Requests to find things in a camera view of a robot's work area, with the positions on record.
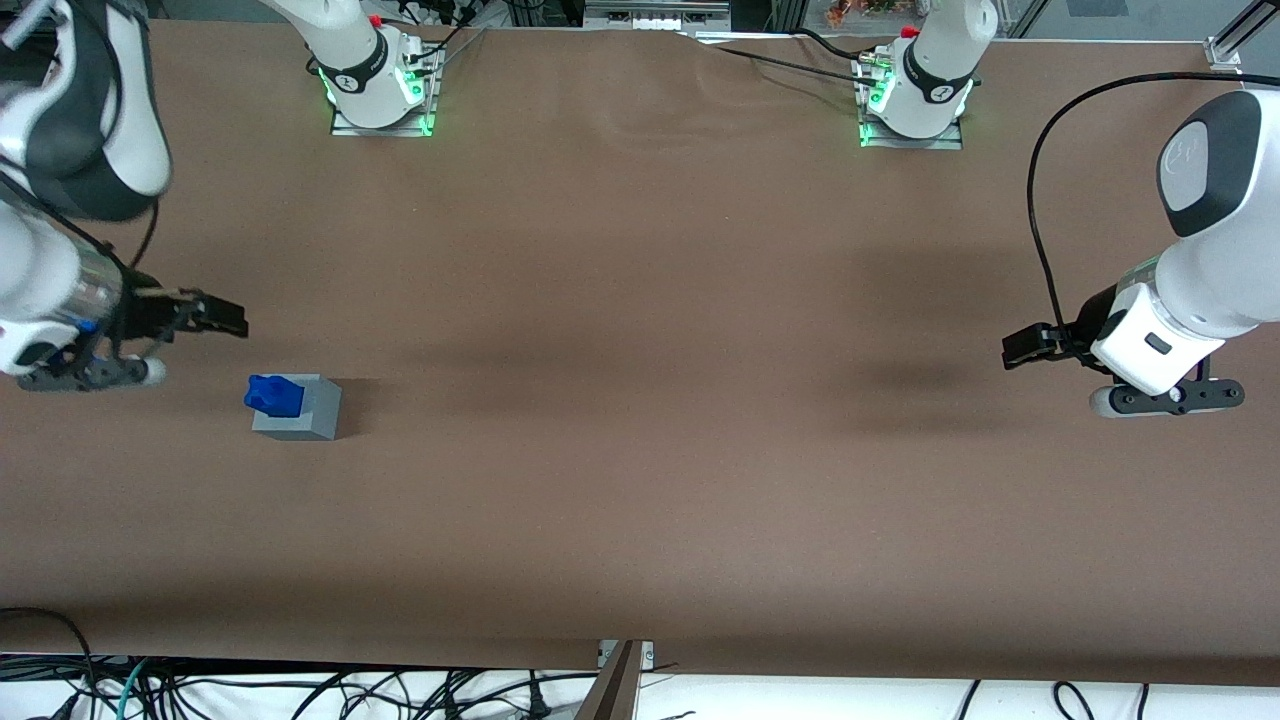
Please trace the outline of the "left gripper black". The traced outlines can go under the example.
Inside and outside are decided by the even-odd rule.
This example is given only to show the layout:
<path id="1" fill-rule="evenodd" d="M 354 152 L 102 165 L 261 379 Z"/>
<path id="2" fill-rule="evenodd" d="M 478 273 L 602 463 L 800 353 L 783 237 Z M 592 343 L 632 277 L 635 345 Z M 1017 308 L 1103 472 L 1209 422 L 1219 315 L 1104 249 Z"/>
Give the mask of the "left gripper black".
<path id="1" fill-rule="evenodd" d="M 1098 373 L 1112 373 L 1100 360 L 1093 345 L 1106 340 L 1125 319 L 1128 310 L 1115 305 L 1117 287 L 1111 284 L 1089 297 L 1076 314 L 1070 333 L 1062 325 L 1028 325 L 1004 337 L 1004 370 L 1033 363 L 1076 359 Z"/>

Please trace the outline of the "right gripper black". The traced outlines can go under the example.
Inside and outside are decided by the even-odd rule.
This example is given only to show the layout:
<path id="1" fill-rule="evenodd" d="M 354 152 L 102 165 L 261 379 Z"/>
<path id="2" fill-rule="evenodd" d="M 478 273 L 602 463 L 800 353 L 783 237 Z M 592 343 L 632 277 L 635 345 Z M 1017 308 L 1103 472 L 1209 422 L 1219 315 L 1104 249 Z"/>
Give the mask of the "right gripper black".
<path id="1" fill-rule="evenodd" d="M 142 272 L 122 273 L 122 296 L 108 319 L 108 356 L 120 356 L 132 340 L 172 343 L 179 332 L 248 337 L 244 307 L 215 296 L 196 296 L 196 288 L 166 288 Z"/>

